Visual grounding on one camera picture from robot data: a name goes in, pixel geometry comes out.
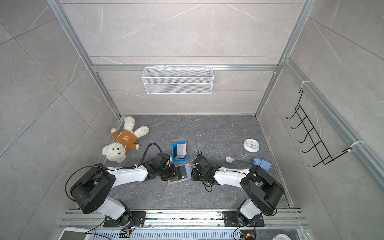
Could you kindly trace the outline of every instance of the gray tile wall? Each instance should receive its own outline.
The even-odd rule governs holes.
[[[94,64],[277,64],[301,0],[62,0]],[[271,72],[215,72],[212,94],[148,95],[101,72],[122,114],[255,113]]]
[[[45,0],[1,1],[0,72],[0,239],[55,239],[116,119]]]
[[[384,2],[379,0],[319,0],[290,56],[382,159],[383,12]],[[311,147],[311,141],[298,142],[306,134],[303,125],[291,129],[299,118],[286,119],[294,113],[299,89],[300,84],[283,71],[260,118],[295,206],[303,208],[316,239],[381,239],[384,192],[352,153],[327,165],[307,166],[320,158],[315,149],[301,152]],[[333,157],[348,147],[306,93],[301,105]],[[326,156],[325,148],[319,152]],[[318,195],[321,202],[308,195]]]

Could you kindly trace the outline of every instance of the white wire mesh basket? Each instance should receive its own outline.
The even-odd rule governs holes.
[[[144,68],[141,76],[148,94],[212,93],[212,67],[157,66]]]

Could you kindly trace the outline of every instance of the blue tray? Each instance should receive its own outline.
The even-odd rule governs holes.
[[[182,162],[182,161],[187,160],[188,155],[186,155],[184,158],[175,159],[177,152],[175,152],[174,149],[175,149],[177,144],[182,144],[182,143],[185,143],[185,142],[174,142],[174,143],[172,143],[172,159],[173,159],[174,162]]]

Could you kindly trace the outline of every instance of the white teddy bear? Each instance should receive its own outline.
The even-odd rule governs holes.
[[[111,133],[115,142],[103,147],[101,154],[110,161],[122,162],[126,158],[128,150],[138,150],[140,145],[135,143],[139,138],[149,133],[149,128],[141,126],[133,132],[134,125],[135,119],[129,116],[124,118],[124,127],[121,132],[118,132],[116,128],[112,128]]]

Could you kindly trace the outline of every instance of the clock face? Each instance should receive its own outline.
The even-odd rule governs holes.
[[[247,141],[247,146],[250,147],[250,148],[257,148],[257,142],[256,141],[252,141],[252,140],[248,140]]]

